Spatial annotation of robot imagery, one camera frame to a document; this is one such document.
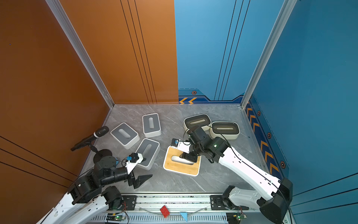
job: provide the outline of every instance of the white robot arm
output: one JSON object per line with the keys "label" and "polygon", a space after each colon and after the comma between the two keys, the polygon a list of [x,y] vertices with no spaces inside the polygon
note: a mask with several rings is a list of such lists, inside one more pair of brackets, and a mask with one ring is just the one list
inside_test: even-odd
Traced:
{"label": "white robot arm", "polygon": [[[292,201],[291,181],[286,178],[280,180],[266,173],[240,155],[228,141],[224,140],[225,138],[211,139],[199,125],[190,127],[187,134],[190,137],[186,143],[187,146],[190,144],[189,153],[184,152],[180,156],[181,158],[196,162],[198,156],[205,156],[211,163],[220,163],[234,171],[257,191],[253,193],[254,197],[249,197],[249,191],[243,190],[247,196],[247,200],[244,200],[245,205],[242,204],[243,197],[238,197],[241,190],[229,186],[222,195],[223,203],[228,209],[247,205],[250,205],[249,207],[259,206],[261,213],[266,218],[273,223],[282,223]],[[173,143],[179,141],[176,140],[172,141],[174,147],[177,144]]]}

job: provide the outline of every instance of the cable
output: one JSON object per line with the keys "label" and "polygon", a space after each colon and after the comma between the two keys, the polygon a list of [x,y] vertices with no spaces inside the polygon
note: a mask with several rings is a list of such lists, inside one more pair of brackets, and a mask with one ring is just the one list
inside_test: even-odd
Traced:
{"label": "cable", "polygon": [[47,213],[46,217],[40,222],[40,224],[42,224],[42,223],[45,221],[45,219],[47,218],[47,216],[48,216],[52,211],[53,211],[53,209],[51,209],[51,211],[50,211],[49,213]]}
{"label": "cable", "polygon": [[41,169],[44,169],[44,170],[46,170],[46,171],[48,171],[48,172],[50,172],[50,173],[53,173],[53,174],[55,174],[55,175],[57,175],[57,176],[60,176],[60,177],[65,178],[65,179],[67,179],[67,180],[69,180],[69,181],[72,181],[72,180],[70,180],[70,179],[68,179],[68,178],[66,178],[66,177],[64,177],[64,176],[61,176],[61,175],[59,175],[59,174],[57,174],[57,173],[55,173],[55,172],[52,172],[52,171],[50,171],[50,170],[48,170],[48,169],[46,169],[46,168],[43,168],[42,166],[39,166],[39,165],[34,164],[34,163],[32,163],[32,162],[30,162],[30,161],[28,161],[28,160],[26,160],[26,159],[21,158],[21,157],[15,155],[15,154],[12,154],[11,152],[8,152],[8,151],[6,151],[6,150],[4,150],[4,149],[2,149],[2,148],[0,148],[0,150],[2,150],[2,151],[4,151],[4,152],[7,152],[8,154],[13,155],[13,156],[15,156],[15,157],[17,157],[17,158],[19,158],[19,159],[22,159],[22,160],[24,160],[24,161],[26,161],[26,162],[28,162],[28,163],[31,163],[32,165],[35,165],[35,166],[37,166],[37,167],[40,167]]}
{"label": "cable", "polygon": [[196,126],[196,125],[198,125],[198,124],[195,124],[195,125],[192,125],[192,126],[188,127],[188,128],[184,131],[183,140],[182,140],[182,141],[179,140],[179,141],[180,141],[180,142],[183,142],[183,144],[186,145],[186,146],[190,145],[191,143],[189,143],[188,145],[184,143],[184,142],[185,142],[185,141],[184,141],[184,136],[185,136],[185,133],[187,133],[187,131],[188,131],[191,127],[194,127],[194,126]]}
{"label": "cable", "polygon": [[127,219],[128,219],[127,224],[128,224],[128,223],[129,223],[129,216],[128,216],[128,214],[126,213],[126,211],[127,211],[127,205],[126,205],[126,202],[124,202],[124,213],[125,213],[126,216],[127,216]]}
{"label": "cable", "polygon": [[121,161],[122,167],[124,167],[124,165],[123,165],[123,161],[124,161],[125,159],[126,159],[126,158],[122,159],[122,161]]}
{"label": "cable", "polygon": [[239,207],[237,207],[237,216],[239,216]]}
{"label": "cable", "polygon": [[[284,196],[284,194],[281,192],[281,190],[280,190],[276,185],[274,185],[269,179],[267,179],[264,175],[262,175],[261,173],[259,173],[259,172],[258,172],[257,170],[255,170],[254,168],[252,168],[249,164],[247,164],[247,163],[245,163],[243,160],[241,160],[241,159],[236,155],[234,149],[231,147],[229,141],[225,138],[225,136],[222,135],[218,130],[216,130],[216,131],[225,139],[225,141],[227,142],[227,144],[228,144],[229,147],[231,148],[231,151],[234,153],[234,155],[236,156],[236,158],[238,158],[242,163],[244,163],[245,165],[247,165],[248,167],[250,167],[251,169],[253,169],[256,173],[258,173],[260,176],[262,176],[262,177],[263,177],[264,179],[266,179],[268,182],[270,182],[275,188],[277,188],[277,190],[280,192],[280,194],[281,194],[282,196]],[[289,207],[289,205],[287,204],[287,201],[286,201],[286,200],[284,200],[284,201],[285,201],[285,204],[286,204],[287,209],[288,209],[288,211],[289,211],[290,220],[291,220],[291,224],[292,224],[292,216],[291,216],[290,207]]]}
{"label": "cable", "polygon": [[80,178],[83,174],[87,173],[88,171],[90,171],[90,170],[93,169],[94,167],[95,167],[95,166],[91,167],[90,169],[88,169],[88,170],[86,170],[85,172],[83,172],[82,174],[80,174],[80,175],[78,176],[78,178]]}

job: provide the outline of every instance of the red lego brick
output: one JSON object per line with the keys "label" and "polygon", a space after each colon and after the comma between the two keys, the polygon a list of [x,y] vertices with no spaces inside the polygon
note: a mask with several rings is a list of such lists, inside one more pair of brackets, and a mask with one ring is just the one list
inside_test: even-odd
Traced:
{"label": "red lego brick", "polygon": [[170,214],[165,205],[160,209],[160,211],[163,214],[164,218],[168,217],[168,215]]}

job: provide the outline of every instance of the microphone stand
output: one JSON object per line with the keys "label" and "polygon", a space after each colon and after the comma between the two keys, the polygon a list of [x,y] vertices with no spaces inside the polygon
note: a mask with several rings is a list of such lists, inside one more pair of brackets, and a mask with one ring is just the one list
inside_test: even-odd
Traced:
{"label": "microphone stand", "polygon": [[95,152],[95,156],[93,157],[93,163],[99,162],[102,157],[112,156],[112,152],[109,149],[102,149],[100,151],[97,150],[95,146],[92,145],[91,142],[88,143],[89,148]]}

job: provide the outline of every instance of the black stripe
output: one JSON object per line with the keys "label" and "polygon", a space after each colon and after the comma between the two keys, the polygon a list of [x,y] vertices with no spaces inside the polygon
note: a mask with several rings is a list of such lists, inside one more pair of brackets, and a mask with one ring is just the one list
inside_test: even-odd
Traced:
{"label": "black stripe", "polygon": [[69,181],[72,182],[72,180],[70,180],[70,179],[68,179],[68,178],[66,178],[66,177],[63,177],[63,176],[61,176],[61,175],[59,175],[59,174],[57,174],[57,173],[54,173],[54,172],[52,172],[52,171],[50,171],[50,170],[48,170],[48,169],[46,169],[46,168],[43,168],[43,167],[41,167],[41,166],[39,166],[39,165],[36,165],[36,164],[34,164],[34,163],[32,163],[32,162],[26,160],[26,159],[23,159],[23,158],[21,158],[21,157],[19,157],[19,156],[17,156],[17,155],[12,154],[11,152],[8,152],[8,151],[6,151],[6,150],[4,150],[4,149],[2,149],[2,148],[0,148],[0,150],[2,150],[2,151],[4,151],[4,152],[7,152],[7,153],[9,153],[9,154],[11,154],[11,155],[13,155],[13,156],[16,156],[16,157],[19,158],[19,159],[25,160],[26,162],[29,162],[29,163],[31,163],[31,164],[37,166],[37,167],[40,167],[40,168],[42,168],[42,169],[44,169],[44,170],[46,170],[46,171],[48,171],[48,172],[50,172],[50,173],[53,173],[53,174],[55,174],[55,175],[57,175],[57,176],[60,176],[60,177],[65,178],[65,179],[67,179],[67,180],[69,180]]}
{"label": "black stripe", "polygon": [[358,174],[358,173],[351,174],[351,175],[349,175],[349,176],[346,176],[346,177],[343,177],[343,178],[341,178],[341,179],[338,179],[338,180],[335,180],[335,181],[329,182],[329,183],[327,183],[327,184],[324,184],[324,185],[321,185],[321,186],[318,186],[318,187],[315,187],[315,188],[312,188],[312,189],[306,190],[306,191],[304,191],[304,192],[301,192],[301,193],[296,194],[296,195],[293,195],[293,196],[297,196],[297,195],[300,195],[300,194],[306,193],[306,192],[308,192],[308,191],[311,191],[311,190],[314,190],[314,189],[317,189],[317,188],[320,188],[320,187],[326,186],[326,185],[328,185],[328,184],[331,184],[331,183],[334,183],[334,182],[337,182],[337,181],[340,181],[340,180],[346,179],[346,178],[348,178],[348,177],[352,177],[352,176],[357,175],[357,174]]}
{"label": "black stripe", "polygon": [[133,16],[132,16],[131,6],[129,5],[129,0],[127,0],[127,2],[128,2],[129,12],[131,13],[131,18],[132,18],[132,23],[133,23],[133,28],[134,28],[135,37],[137,38],[137,43],[138,43],[138,48],[139,48],[140,57],[141,57],[142,63],[143,63],[143,69],[144,69],[145,78],[146,78],[146,80],[147,80],[147,84],[148,84],[148,88],[149,88],[150,98],[152,99],[152,103],[153,103],[154,100],[153,100],[153,97],[152,97],[152,92],[150,91],[150,86],[149,86],[149,82],[148,82],[147,72],[145,71],[145,66],[144,66],[142,51],[140,50],[139,41],[138,41],[138,36],[137,36],[137,31],[135,30],[135,25],[134,25],[134,20],[133,20]]}
{"label": "black stripe", "polygon": [[224,50],[223,60],[222,60],[222,62],[221,62],[221,67],[220,67],[220,72],[219,72],[218,83],[216,84],[216,90],[215,90],[214,100],[215,100],[215,98],[216,98],[216,92],[218,91],[219,80],[220,80],[220,74],[221,74],[221,69],[222,69],[222,67],[223,67],[223,62],[224,62],[224,57],[225,57],[225,51],[226,51],[227,41],[228,41],[228,39],[229,39],[229,34],[230,34],[230,29],[231,29],[232,18],[234,17],[235,6],[236,6],[236,0],[235,0],[235,4],[234,4],[234,10],[232,11],[231,22],[230,22],[230,27],[229,27],[229,32],[227,33],[227,39],[226,39],[226,44],[225,44],[225,50]]}
{"label": "black stripe", "polygon": [[[10,140],[8,140],[8,139],[6,139],[6,138],[2,137],[2,136],[0,136],[0,138],[2,138],[2,139],[4,139],[4,140],[6,140],[6,141],[8,141],[8,142],[10,142],[10,143],[12,143],[12,144],[14,144],[14,145],[16,145],[17,147],[20,147],[20,148],[22,148],[23,150],[25,150],[25,151],[27,151],[27,152],[29,152],[29,153],[31,153],[31,154],[33,154],[33,155],[35,155],[35,156],[37,156],[37,157],[39,157],[39,158],[43,159],[43,160],[44,160],[44,161],[46,161],[46,162],[49,162],[49,163],[51,163],[50,161],[48,161],[48,160],[46,160],[46,159],[42,158],[41,156],[38,156],[38,155],[36,155],[35,153],[33,153],[33,152],[30,152],[29,150],[25,149],[24,147],[21,147],[21,146],[19,146],[18,144],[15,144],[14,142],[12,142],[12,141],[10,141]],[[57,167],[58,167],[58,168],[60,168],[60,169],[63,169],[64,171],[67,171],[67,172],[69,172],[70,174],[73,174],[73,175],[77,176],[76,174],[74,174],[74,173],[71,173],[70,171],[68,171],[68,170],[65,170],[65,169],[64,169],[64,168],[62,168],[62,167],[59,167],[58,165],[56,165],[56,164],[54,164],[54,163],[51,163],[51,164],[52,164],[52,165],[55,165],[55,166],[57,166]]]}
{"label": "black stripe", "polygon": [[153,85],[153,79],[152,79],[152,73],[150,72],[150,66],[149,66],[149,61],[148,61],[148,55],[147,55],[147,50],[145,49],[145,44],[144,44],[144,37],[143,37],[143,32],[142,32],[142,27],[140,25],[140,20],[139,20],[139,14],[138,14],[138,10],[137,10],[137,4],[134,0],[134,4],[135,4],[135,9],[137,11],[137,16],[138,16],[138,22],[139,22],[139,28],[140,28],[140,32],[142,34],[142,40],[143,40],[143,46],[144,46],[144,52],[145,52],[145,56],[147,57],[147,63],[148,63],[148,68],[149,68],[149,76],[150,76],[150,80],[152,81],[152,86],[153,86],[153,91],[154,91],[154,98],[155,98],[155,102],[157,102],[156,100],[156,95],[155,95],[155,89],[154,89],[154,85]]}
{"label": "black stripe", "polygon": [[132,36],[131,36],[131,33],[129,32],[129,26],[128,26],[128,23],[127,23],[126,14],[124,13],[123,5],[122,5],[122,0],[121,0],[121,6],[122,6],[122,10],[123,10],[124,19],[126,20],[126,24],[127,24],[127,28],[128,28],[129,37],[131,38],[131,42],[132,42],[132,46],[133,46],[133,51],[134,51],[134,56],[135,56],[135,59],[137,60],[137,65],[138,65],[138,70],[139,70],[139,73],[140,73],[140,77],[142,78],[142,83],[143,83],[143,88],[144,88],[144,91],[145,91],[145,95],[147,96],[147,101],[148,101],[148,103],[149,103],[149,99],[148,99],[147,91],[145,90],[145,85],[144,85],[144,81],[143,81],[143,76],[142,76],[142,73],[140,72],[139,63],[138,63],[138,59],[137,59],[137,55],[136,55],[135,50],[134,50],[134,45],[133,45],[133,41],[132,41]]}
{"label": "black stripe", "polygon": [[58,184],[58,183],[56,183],[56,182],[53,182],[53,181],[48,180],[48,179],[46,179],[46,178],[43,178],[43,177],[37,176],[37,175],[35,175],[35,174],[33,174],[33,173],[30,173],[30,172],[27,172],[27,171],[25,171],[25,170],[19,169],[19,168],[17,168],[17,167],[14,167],[14,166],[12,166],[12,165],[6,164],[6,163],[4,163],[4,162],[1,162],[1,161],[0,161],[0,163],[5,164],[5,165],[7,165],[7,166],[10,166],[10,167],[12,167],[12,168],[15,168],[15,169],[21,170],[21,171],[23,171],[23,172],[25,172],[25,173],[28,173],[28,174],[34,175],[34,176],[39,177],[39,178],[41,178],[41,179],[44,179],[44,180],[50,181],[50,182],[52,182],[52,183],[54,183],[54,184]]}
{"label": "black stripe", "polygon": [[227,70],[227,65],[228,65],[229,60],[230,60],[232,45],[234,44],[234,39],[235,39],[235,35],[236,35],[237,25],[239,24],[239,20],[240,20],[240,15],[241,15],[241,10],[242,10],[242,5],[243,5],[243,4],[244,4],[244,1],[242,1],[242,4],[241,4],[240,13],[239,13],[239,18],[237,19],[236,28],[235,28],[235,32],[234,32],[234,37],[232,38],[230,53],[229,53],[229,57],[227,58],[226,68],[225,68],[225,72],[224,72],[223,82],[221,83],[221,88],[220,88],[218,100],[220,100],[220,94],[221,94],[221,90],[222,90],[222,88],[223,88],[223,84],[224,84],[224,80],[225,80],[225,74],[226,74],[226,70]]}
{"label": "black stripe", "polygon": [[240,35],[239,35],[239,40],[237,41],[237,45],[236,45],[236,49],[235,49],[235,53],[234,53],[234,58],[232,59],[232,63],[231,63],[231,67],[230,67],[229,75],[227,76],[227,80],[226,80],[226,84],[225,84],[225,89],[224,89],[223,97],[221,98],[221,100],[223,100],[223,99],[224,99],[224,95],[225,95],[225,91],[226,91],[227,82],[229,81],[229,77],[230,77],[230,72],[231,72],[232,64],[234,63],[234,59],[235,59],[235,55],[236,55],[237,46],[239,45],[239,41],[240,41],[240,37],[241,37],[241,33],[242,33],[242,28],[244,27],[244,23],[245,23],[245,19],[246,19],[246,15],[247,15],[248,7],[250,6],[250,1],[248,2],[248,5],[247,5],[247,9],[246,9],[246,14],[245,14],[244,22],[242,23],[242,27],[241,27],[241,31],[240,31]]}
{"label": "black stripe", "polygon": [[319,199],[323,199],[323,198],[327,198],[327,197],[331,197],[331,196],[334,196],[334,195],[339,195],[339,194],[343,194],[343,193],[347,193],[347,192],[355,191],[355,190],[358,190],[358,188],[354,188],[354,189],[351,189],[351,190],[348,190],[348,191],[343,191],[343,192],[340,192],[340,193],[328,195],[328,196],[325,196],[325,197],[320,197],[320,198],[313,199],[313,200],[306,201],[306,202],[302,202],[302,203],[299,203],[299,204],[296,204],[296,205],[301,205],[301,204],[308,203],[308,202],[311,202],[311,201],[317,201],[317,200],[319,200]]}
{"label": "black stripe", "polygon": [[305,211],[305,212],[301,212],[301,213],[296,213],[296,214],[294,214],[294,215],[299,215],[299,214],[304,214],[304,213],[309,213],[309,212],[314,212],[314,211],[321,211],[321,210],[326,210],[326,209],[334,209],[334,208],[339,208],[339,207],[348,206],[348,205],[355,205],[355,204],[358,204],[358,202],[354,202],[354,203],[350,203],[350,204],[345,204],[345,205],[333,206],[333,207],[324,208],[324,209],[317,209],[317,210],[313,210],[313,211]]}

